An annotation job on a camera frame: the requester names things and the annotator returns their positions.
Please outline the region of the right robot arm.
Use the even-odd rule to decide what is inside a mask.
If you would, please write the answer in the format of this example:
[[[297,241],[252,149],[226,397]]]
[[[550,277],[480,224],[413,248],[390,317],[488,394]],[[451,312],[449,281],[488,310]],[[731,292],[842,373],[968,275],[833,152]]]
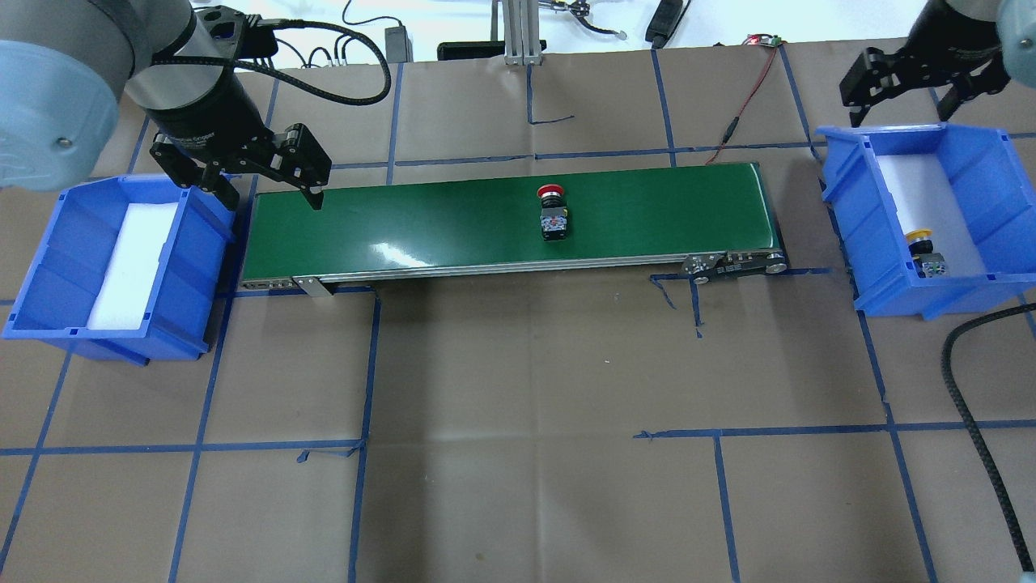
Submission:
[[[868,47],[839,82],[851,128],[861,128],[877,104],[911,90],[947,87],[936,104],[951,121],[965,103],[998,95],[1010,82],[1035,83],[1033,1],[928,1],[902,47]]]

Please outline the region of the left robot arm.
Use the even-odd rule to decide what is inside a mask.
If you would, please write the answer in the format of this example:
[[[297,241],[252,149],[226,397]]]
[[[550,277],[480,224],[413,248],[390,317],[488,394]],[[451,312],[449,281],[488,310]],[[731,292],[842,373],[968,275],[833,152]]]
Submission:
[[[323,204],[332,162],[301,123],[275,133],[236,69],[275,52],[274,22],[189,1],[4,1],[2,184],[65,190],[91,176],[130,97],[151,156],[184,190],[238,207],[230,171]]]

